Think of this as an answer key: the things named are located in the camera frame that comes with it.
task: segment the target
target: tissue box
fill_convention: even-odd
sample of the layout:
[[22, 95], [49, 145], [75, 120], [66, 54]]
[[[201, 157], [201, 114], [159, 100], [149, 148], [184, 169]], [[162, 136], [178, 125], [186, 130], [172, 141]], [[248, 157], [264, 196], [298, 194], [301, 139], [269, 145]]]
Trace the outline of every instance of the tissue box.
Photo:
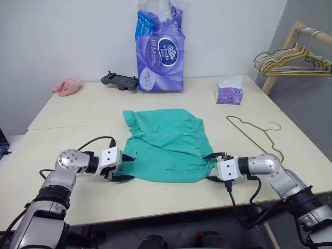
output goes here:
[[217, 86], [216, 103], [239, 105], [243, 97], [241, 86], [242, 75], [222, 78]]

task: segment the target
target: gray wall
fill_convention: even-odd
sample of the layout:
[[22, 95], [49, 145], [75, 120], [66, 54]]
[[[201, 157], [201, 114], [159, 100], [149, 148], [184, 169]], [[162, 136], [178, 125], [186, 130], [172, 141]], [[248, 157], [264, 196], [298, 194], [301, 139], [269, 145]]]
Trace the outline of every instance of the gray wall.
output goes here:
[[[269, 51], [282, 48], [296, 21], [332, 34], [331, 10], [331, 0], [288, 0]], [[315, 40], [307, 44], [313, 53], [332, 60], [331, 45]], [[265, 79], [258, 75], [256, 83], [262, 86]], [[332, 161], [332, 77], [279, 77], [270, 97]]]
[[[256, 78], [252, 58], [268, 49], [286, 0], [182, 2], [185, 76]], [[52, 84], [64, 77], [97, 81], [108, 70], [137, 74], [136, 22], [137, 0], [0, 0], [0, 126], [5, 134], [24, 134], [51, 97]], [[239, 46], [244, 37], [247, 45]]]

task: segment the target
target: plastic bag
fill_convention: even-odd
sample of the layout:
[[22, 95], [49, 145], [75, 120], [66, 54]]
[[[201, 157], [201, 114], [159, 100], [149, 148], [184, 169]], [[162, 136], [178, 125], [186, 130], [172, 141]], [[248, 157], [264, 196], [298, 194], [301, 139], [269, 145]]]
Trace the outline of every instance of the plastic bag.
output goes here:
[[165, 0], [139, 1], [135, 39], [141, 90], [183, 90], [182, 13]]

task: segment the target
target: vinda logo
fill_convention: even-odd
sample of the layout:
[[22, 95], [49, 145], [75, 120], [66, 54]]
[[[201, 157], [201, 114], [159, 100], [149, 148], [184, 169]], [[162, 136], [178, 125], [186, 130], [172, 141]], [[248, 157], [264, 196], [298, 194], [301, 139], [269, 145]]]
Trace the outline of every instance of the vinda logo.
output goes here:
[[158, 41], [158, 50], [161, 57], [161, 63], [164, 66], [173, 66], [177, 60], [176, 45], [169, 38], [162, 38]]

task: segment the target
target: purple tissue box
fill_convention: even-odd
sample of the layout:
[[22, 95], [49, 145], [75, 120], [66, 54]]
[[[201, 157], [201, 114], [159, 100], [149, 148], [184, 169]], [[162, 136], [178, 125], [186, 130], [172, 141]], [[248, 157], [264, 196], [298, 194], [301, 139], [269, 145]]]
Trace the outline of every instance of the purple tissue box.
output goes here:
[[243, 97], [243, 91], [240, 88], [217, 86], [216, 102], [217, 104], [239, 105]]

